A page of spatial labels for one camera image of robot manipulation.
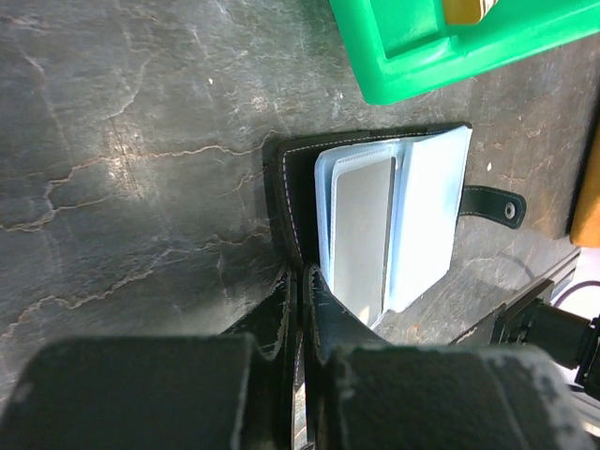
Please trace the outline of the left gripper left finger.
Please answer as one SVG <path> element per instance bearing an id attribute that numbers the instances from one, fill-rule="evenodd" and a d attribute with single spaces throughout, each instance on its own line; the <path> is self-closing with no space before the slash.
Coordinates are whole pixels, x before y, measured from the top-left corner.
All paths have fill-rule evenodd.
<path id="1" fill-rule="evenodd" d="M 235 449 L 293 447 L 296 275 L 284 266 L 265 298 L 223 334 L 248 344 Z"/>

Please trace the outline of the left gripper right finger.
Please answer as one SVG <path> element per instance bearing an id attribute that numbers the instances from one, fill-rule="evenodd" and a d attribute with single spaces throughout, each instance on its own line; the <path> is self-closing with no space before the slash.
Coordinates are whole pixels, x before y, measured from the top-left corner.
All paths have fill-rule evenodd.
<path id="1" fill-rule="evenodd" d="M 302 329 L 308 442 L 323 449 L 323 402 L 328 388 L 323 373 L 334 350 L 341 347 L 385 346 L 389 342 L 364 325 L 328 287 L 321 268 L 305 266 L 302 287 Z"/>

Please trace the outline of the black leather card holder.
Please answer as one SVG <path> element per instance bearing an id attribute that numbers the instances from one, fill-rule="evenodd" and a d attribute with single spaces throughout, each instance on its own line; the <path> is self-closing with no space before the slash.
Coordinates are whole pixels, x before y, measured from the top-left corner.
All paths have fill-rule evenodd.
<path id="1" fill-rule="evenodd" d="M 445 276 L 461 218 L 520 227 L 522 195 L 466 183 L 472 133 L 450 123 L 281 142 L 274 196 L 292 264 L 317 265 L 340 303 L 374 327 Z"/>

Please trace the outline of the green plastic bin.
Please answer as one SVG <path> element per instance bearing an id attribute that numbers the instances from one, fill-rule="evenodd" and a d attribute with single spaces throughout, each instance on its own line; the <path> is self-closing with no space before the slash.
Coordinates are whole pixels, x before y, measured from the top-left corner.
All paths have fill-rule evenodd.
<path id="1" fill-rule="evenodd" d="M 333 1 L 355 79 L 390 105 L 599 31 L 596 1 L 499 1 L 475 24 L 449 24 L 440 1 Z"/>

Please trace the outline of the black VIP card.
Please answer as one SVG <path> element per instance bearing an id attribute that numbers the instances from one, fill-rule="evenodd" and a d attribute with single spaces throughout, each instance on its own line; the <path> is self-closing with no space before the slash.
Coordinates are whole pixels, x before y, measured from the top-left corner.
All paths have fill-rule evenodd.
<path id="1" fill-rule="evenodd" d="M 332 291 L 363 324 L 382 313 L 396 161 L 339 167 L 333 185 Z"/>

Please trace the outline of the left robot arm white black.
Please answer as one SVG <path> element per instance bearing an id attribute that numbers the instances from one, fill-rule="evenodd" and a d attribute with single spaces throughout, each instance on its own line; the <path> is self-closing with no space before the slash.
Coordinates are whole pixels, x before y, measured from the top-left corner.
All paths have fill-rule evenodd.
<path id="1" fill-rule="evenodd" d="M 293 447 L 294 379 L 311 449 L 595 449 L 559 366 L 599 396 L 599 322 L 547 304 L 543 281 L 445 345 L 397 346 L 363 325 L 320 268 L 283 271 L 229 333 L 253 343 L 235 449 Z"/>

